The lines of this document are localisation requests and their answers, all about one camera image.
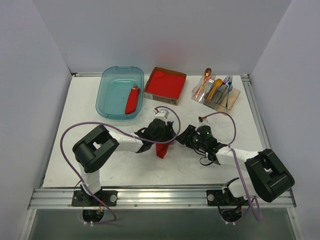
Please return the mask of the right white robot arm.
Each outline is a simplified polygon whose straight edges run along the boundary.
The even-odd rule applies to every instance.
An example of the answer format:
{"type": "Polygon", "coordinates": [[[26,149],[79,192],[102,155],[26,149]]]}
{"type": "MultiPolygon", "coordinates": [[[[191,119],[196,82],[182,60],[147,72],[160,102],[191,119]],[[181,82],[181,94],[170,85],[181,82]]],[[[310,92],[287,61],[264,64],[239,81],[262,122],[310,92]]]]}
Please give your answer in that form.
{"type": "Polygon", "coordinates": [[[292,174],[273,150],[232,151],[227,144],[213,137],[208,125],[189,125],[176,140],[188,148],[204,153],[210,163],[239,167],[242,172],[247,172],[248,177],[243,179],[245,186],[240,179],[232,180],[222,191],[222,200],[228,205],[234,204],[239,198],[246,196],[246,193],[271,203],[295,184],[292,174]]]}

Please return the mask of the rolled red napkin bundle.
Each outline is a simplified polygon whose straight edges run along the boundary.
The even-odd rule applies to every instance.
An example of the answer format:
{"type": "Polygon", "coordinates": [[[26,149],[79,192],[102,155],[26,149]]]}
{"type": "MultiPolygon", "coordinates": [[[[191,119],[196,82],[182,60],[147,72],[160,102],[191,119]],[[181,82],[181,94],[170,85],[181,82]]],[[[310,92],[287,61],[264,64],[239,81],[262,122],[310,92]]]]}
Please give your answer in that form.
{"type": "Polygon", "coordinates": [[[132,114],[136,111],[137,105],[138,105],[138,100],[139,100],[139,95],[140,95],[140,88],[139,86],[135,83],[133,87],[130,90],[130,93],[127,98],[127,103],[125,107],[124,113],[127,114],[132,114]]]}

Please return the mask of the copper metallic spoon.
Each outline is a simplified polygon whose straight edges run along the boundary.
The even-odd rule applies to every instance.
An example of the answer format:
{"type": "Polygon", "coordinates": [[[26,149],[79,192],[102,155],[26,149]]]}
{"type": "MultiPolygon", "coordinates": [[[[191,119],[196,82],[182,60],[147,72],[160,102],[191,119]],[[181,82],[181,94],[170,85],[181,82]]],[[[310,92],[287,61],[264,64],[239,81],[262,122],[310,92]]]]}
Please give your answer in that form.
{"type": "Polygon", "coordinates": [[[196,93],[196,99],[200,94],[203,94],[205,92],[205,84],[211,79],[211,76],[212,76],[212,69],[208,67],[204,70],[202,84],[198,88],[198,91],[196,93]]]}

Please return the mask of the clear utensil organizer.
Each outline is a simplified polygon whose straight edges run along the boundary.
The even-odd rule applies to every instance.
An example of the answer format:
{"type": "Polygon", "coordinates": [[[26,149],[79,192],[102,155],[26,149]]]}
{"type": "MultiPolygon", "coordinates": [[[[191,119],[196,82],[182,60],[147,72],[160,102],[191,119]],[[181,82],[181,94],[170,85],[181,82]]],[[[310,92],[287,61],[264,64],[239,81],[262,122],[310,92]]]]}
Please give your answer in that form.
{"type": "Polygon", "coordinates": [[[228,108],[227,111],[225,111],[225,105],[226,105],[226,94],[228,90],[228,85],[222,84],[214,93],[211,100],[208,100],[208,95],[210,94],[210,91],[213,88],[212,86],[208,85],[208,82],[205,84],[204,93],[201,93],[198,98],[196,99],[197,91],[199,87],[201,86],[203,82],[203,76],[200,78],[198,84],[196,87],[194,87],[191,91],[191,99],[195,102],[198,102],[206,107],[209,107],[217,112],[230,112],[235,104],[235,102],[238,100],[238,97],[240,95],[240,91],[236,89],[233,85],[232,80],[232,86],[233,89],[229,94],[229,100],[228,100],[228,108]]]}

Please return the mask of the yellow plastic spoon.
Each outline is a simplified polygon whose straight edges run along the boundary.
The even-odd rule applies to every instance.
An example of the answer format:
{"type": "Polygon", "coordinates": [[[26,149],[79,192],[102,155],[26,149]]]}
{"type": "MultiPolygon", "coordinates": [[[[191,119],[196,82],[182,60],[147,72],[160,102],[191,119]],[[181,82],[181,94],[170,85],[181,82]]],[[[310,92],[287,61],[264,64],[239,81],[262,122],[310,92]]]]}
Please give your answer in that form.
{"type": "Polygon", "coordinates": [[[214,93],[216,92],[216,90],[223,84],[223,80],[218,78],[217,80],[215,80],[214,84],[213,84],[213,88],[210,91],[209,95],[208,95],[208,100],[211,101],[213,98],[214,93]]]}

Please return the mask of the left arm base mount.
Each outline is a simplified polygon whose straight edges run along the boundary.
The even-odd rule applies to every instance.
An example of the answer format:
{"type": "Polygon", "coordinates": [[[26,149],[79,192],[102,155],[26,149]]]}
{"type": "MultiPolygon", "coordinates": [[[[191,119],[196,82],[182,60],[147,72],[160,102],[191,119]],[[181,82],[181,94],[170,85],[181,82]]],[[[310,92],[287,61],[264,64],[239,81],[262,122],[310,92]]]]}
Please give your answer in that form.
{"type": "MultiPolygon", "coordinates": [[[[117,205],[118,192],[116,190],[100,190],[94,194],[108,207],[117,205]]],[[[92,195],[87,194],[83,189],[75,190],[71,201],[72,207],[98,207],[102,204],[92,195]]]]}

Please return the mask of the silver fork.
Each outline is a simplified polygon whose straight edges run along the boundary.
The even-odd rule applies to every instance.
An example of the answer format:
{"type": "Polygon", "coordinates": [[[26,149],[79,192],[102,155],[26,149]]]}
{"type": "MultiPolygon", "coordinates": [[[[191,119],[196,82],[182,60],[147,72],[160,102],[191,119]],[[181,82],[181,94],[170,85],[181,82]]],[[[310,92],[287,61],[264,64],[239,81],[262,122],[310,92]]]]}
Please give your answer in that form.
{"type": "Polygon", "coordinates": [[[216,75],[215,74],[210,74],[207,78],[207,83],[209,86],[212,86],[216,80],[216,75]]]}

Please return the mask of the red paper napkin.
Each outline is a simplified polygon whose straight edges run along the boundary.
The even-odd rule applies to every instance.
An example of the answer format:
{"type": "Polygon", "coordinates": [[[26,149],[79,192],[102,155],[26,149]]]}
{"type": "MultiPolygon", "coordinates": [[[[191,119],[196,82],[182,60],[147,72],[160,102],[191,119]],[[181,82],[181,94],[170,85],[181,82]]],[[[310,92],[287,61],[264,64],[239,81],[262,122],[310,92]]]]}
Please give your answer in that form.
{"type": "Polygon", "coordinates": [[[156,156],[160,159],[163,159],[166,156],[170,145],[172,145],[172,143],[157,143],[155,145],[156,156]]]}

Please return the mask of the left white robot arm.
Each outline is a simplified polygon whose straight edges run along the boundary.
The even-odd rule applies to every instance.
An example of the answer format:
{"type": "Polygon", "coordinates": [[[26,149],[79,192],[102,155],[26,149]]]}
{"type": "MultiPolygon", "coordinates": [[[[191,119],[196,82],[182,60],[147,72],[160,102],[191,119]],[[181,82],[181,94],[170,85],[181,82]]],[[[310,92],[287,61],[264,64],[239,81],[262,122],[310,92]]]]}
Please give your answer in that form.
{"type": "Polygon", "coordinates": [[[155,118],[148,127],[139,129],[129,137],[98,125],[79,140],[72,148],[80,166],[80,175],[84,182],[83,200],[90,206],[101,201],[100,168],[114,152],[143,153],[153,142],[163,143],[171,140],[176,133],[170,122],[155,118]]]}

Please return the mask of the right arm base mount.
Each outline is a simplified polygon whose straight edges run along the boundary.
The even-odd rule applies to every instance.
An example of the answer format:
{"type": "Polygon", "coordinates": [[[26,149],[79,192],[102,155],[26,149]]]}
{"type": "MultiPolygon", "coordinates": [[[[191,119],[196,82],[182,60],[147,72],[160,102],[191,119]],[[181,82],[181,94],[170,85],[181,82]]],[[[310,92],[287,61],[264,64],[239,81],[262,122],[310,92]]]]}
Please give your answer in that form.
{"type": "Polygon", "coordinates": [[[234,197],[228,188],[212,188],[206,190],[208,206],[214,207],[238,207],[248,206],[248,200],[244,197],[234,197]]]}

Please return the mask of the red napkin stack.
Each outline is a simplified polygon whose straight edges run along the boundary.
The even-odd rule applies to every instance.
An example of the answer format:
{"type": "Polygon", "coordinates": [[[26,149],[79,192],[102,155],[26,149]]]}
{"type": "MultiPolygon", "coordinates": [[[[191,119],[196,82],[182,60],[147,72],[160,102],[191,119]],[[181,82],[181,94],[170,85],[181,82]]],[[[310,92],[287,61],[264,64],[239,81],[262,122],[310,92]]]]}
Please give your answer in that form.
{"type": "Polygon", "coordinates": [[[180,98],[186,78],[185,73],[156,68],[150,75],[144,92],[177,100],[180,98]]]}

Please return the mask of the aluminium frame rail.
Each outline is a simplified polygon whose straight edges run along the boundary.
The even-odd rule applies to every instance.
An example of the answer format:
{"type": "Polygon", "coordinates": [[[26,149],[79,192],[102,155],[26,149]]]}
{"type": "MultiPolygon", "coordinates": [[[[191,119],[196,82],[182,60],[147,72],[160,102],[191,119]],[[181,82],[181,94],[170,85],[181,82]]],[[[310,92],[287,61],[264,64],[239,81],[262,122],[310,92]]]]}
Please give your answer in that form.
{"type": "MultiPolygon", "coordinates": [[[[71,79],[56,134],[58,138],[65,135],[64,150],[71,162],[75,160],[73,145],[91,130],[89,125],[71,128],[72,125],[103,120],[95,109],[100,79],[100,75],[93,73],[77,74],[71,79]]],[[[219,141],[227,143],[236,136],[234,148],[260,151],[269,147],[246,76],[233,77],[233,85],[240,91],[230,113],[236,127],[228,117],[212,115],[211,109],[191,100],[191,90],[198,80],[196,75],[187,77],[180,103],[174,107],[183,128],[196,125],[198,116],[208,115],[213,134],[219,141]]],[[[72,209],[78,177],[65,162],[59,143],[56,139],[42,187],[33,192],[30,209],[72,209]]],[[[172,145],[164,159],[156,158],[153,150],[142,154],[117,154],[101,169],[100,180],[105,189],[117,191],[117,209],[205,208],[207,191],[220,189],[238,173],[227,165],[202,166],[199,158],[193,150],[180,144],[172,145]]]]}

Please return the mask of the blue plastic fork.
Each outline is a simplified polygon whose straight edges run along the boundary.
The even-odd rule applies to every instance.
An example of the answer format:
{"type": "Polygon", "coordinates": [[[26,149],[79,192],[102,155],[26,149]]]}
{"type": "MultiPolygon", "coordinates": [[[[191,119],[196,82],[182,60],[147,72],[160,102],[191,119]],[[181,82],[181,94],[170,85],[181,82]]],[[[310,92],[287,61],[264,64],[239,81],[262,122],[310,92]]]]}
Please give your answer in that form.
{"type": "Polygon", "coordinates": [[[230,92],[233,90],[233,85],[231,82],[228,82],[228,89],[227,89],[227,93],[226,93],[226,103],[225,103],[225,111],[227,111],[228,109],[228,103],[229,103],[229,97],[230,97],[230,92]]]}

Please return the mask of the teal plastic basin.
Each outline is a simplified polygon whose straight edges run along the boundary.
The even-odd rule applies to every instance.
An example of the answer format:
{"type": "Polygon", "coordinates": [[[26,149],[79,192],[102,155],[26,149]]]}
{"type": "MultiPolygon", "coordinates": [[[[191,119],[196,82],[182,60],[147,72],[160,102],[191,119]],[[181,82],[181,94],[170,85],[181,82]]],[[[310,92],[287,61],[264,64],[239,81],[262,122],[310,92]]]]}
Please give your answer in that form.
{"type": "Polygon", "coordinates": [[[97,113],[111,120],[134,119],[143,105],[144,72],[135,66],[113,66],[101,77],[95,109],[97,113]],[[128,98],[133,87],[138,87],[136,109],[125,113],[128,98]]]}

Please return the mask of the cardboard napkin box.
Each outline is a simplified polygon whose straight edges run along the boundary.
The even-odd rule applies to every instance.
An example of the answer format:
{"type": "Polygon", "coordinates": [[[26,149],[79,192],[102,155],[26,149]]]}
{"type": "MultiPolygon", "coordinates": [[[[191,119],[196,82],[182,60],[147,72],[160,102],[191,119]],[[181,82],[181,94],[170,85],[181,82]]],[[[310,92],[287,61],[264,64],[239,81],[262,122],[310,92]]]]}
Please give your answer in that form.
{"type": "Polygon", "coordinates": [[[177,106],[186,78],[185,73],[156,66],[145,84],[144,97],[177,106]]]}

